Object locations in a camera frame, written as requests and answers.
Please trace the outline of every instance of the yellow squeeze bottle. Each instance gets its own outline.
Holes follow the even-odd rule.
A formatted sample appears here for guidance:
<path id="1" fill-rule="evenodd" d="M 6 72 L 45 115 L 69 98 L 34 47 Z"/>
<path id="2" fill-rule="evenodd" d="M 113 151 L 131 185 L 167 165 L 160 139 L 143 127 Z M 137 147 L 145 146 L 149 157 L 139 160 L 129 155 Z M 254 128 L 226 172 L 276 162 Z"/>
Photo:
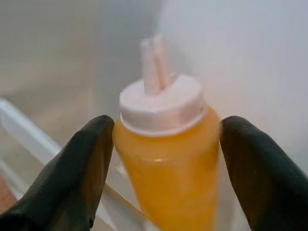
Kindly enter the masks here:
<path id="1" fill-rule="evenodd" d="M 142 79 L 120 94 L 113 141 L 142 212 L 163 231 L 212 231 L 219 119 L 193 77 L 171 74 L 162 38 L 141 44 Z"/>

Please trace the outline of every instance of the white bottle cap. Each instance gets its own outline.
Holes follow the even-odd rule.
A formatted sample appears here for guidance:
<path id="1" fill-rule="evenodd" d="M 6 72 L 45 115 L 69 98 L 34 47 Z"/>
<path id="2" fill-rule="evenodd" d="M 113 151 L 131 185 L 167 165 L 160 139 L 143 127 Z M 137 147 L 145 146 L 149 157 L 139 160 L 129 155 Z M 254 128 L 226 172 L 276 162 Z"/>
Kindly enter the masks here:
<path id="1" fill-rule="evenodd" d="M 202 87 L 193 77 L 170 73 L 161 37 L 141 43 L 142 79 L 120 94 L 120 119 L 133 133 L 158 137 L 184 132 L 205 116 Z"/>

